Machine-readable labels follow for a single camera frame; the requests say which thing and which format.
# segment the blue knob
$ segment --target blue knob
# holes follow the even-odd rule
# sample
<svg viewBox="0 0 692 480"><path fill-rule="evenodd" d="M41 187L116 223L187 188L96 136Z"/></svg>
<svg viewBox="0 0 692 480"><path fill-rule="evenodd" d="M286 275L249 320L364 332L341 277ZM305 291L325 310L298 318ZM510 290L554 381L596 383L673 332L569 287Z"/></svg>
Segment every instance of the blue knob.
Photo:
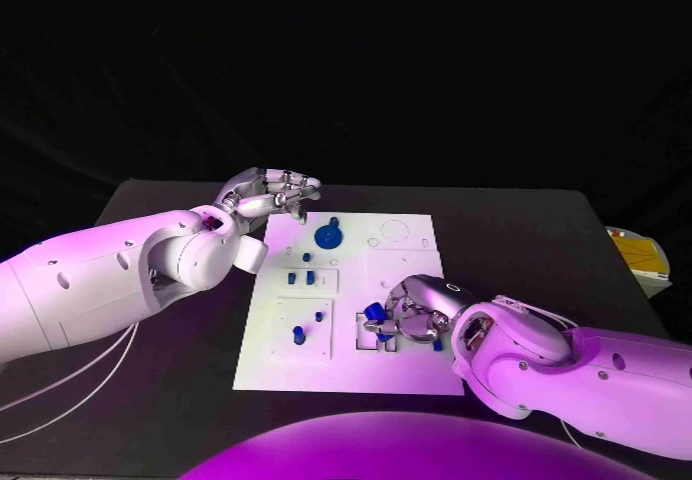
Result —
<svg viewBox="0 0 692 480"><path fill-rule="evenodd" d="M305 334L302 333L302 327L295 327L292 329L292 341L295 345L302 345L305 343Z"/></svg>
<svg viewBox="0 0 692 480"><path fill-rule="evenodd" d="M314 232L314 243L319 248L330 250L341 244L342 235L338 230L338 219L331 217L328 225L321 226Z"/></svg>
<svg viewBox="0 0 692 480"><path fill-rule="evenodd" d="M363 313L364 313L364 318L367 318L367 320L377 321L377 325L381 325L384 323L386 312L384 312L384 309L381 308L381 305L377 302L367 305Z"/></svg>

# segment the wire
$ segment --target wire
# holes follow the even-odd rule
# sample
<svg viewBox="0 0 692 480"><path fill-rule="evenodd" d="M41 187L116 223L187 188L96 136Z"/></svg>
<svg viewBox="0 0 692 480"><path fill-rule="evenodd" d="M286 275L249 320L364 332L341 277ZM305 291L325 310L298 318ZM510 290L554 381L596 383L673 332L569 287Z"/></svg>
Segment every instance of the wire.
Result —
<svg viewBox="0 0 692 480"><path fill-rule="evenodd" d="M132 340L133 340L133 337L136 335L136 327L139 326L138 323L135 323L132 325L133 327L133 330L132 330L132 335L129 336L129 340L126 342L126 345L125 345L125 350L122 351L122 355L119 356L119 359L118 359L118 363L115 364L115 366L112 367L112 370L110 370L110 373L107 373L107 376L105 377L103 381L97 384L97 387L90 391L90 393L82 398L82 400L79 401L79 403L64 412L61 413L57 417L54 417L50 421L47 421L43 425L40 425L38 427L35 427L34 429L28 430L27 432L15 435L14 437L9 437L9 438L5 438L4 440L0 440L0 444L2 443L7 443L7 442L11 442L12 440L17 440L20 439L21 437L25 437L27 435L30 435L31 433L35 433L38 430L41 430L43 428L45 428L48 425L51 425L57 420L60 420L61 418L64 418L84 403L86 401L89 400L89 398L96 394L96 392L100 390L100 387L105 385L105 383L107 382L107 380L110 379L112 375L115 374L115 371L118 370L118 367L119 367L119 364L122 363L122 360L125 359L125 356L126 356L126 352L129 351L129 346L132 345Z"/></svg>
<svg viewBox="0 0 692 480"><path fill-rule="evenodd" d="M45 388L41 388L31 394L28 394L25 397L21 397L18 400L14 400L11 403L7 405L2 405L0 407L0 412L11 408L14 405L18 405L20 403L24 403L27 400L30 400L33 397L37 397L40 394L45 393L48 390L51 390L54 387L60 386L66 381L71 380L80 373L83 373L100 360L102 358L112 352L115 347L120 344L122 340L126 337L126 334L132 331L133 325L129 325L128 329L125 330L125 333L122 336L118 338L115 343L110 345L110 348L87 363L71 375L67 375L61 380L57 380L51 385L48 385Z"/></svg>
<svg viewBox="0 0 692 480"><path fill-rule="evenodd" d="M566 423L562 419L559 419L559 423L562 424L562 428L564 429L564 433L566 433L566 436L569 437L569 440L572 441L572 443L580 448L583 449L583 447L579 445L579 442L576 442L576 440L573 439L572 437L572 434L569 433L569 430L566 429Z"/></svg>

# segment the table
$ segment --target table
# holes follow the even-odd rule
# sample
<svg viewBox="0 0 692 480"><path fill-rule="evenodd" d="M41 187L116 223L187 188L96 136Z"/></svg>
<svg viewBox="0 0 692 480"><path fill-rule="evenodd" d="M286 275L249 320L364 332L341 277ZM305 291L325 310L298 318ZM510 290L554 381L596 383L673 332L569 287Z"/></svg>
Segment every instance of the table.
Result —
<svg viewBox="0 0 692 480"><path fill-rule="evenodd" d="M129 180L97 224L208 203L220 183ZM327 185L314 211L430 214L446 278L472 281L580 325L665 337L586 198L559 190ZM263 228L253 232L263 236ZM0 445L0 471L80 476L180 475L253 435L353 411L433 412L505 423L564 441L554 417L497 416L465 397L233 391L253 276L233 269L221 284L139 324L129 355L82 408L27 438ZM8 364L0 401L83 365L116 337ZM99 383L112 355L77 379L4 415L1 437L56 416ZM688 464L577 435L595 450L657 477L687 478Z"/></svg>

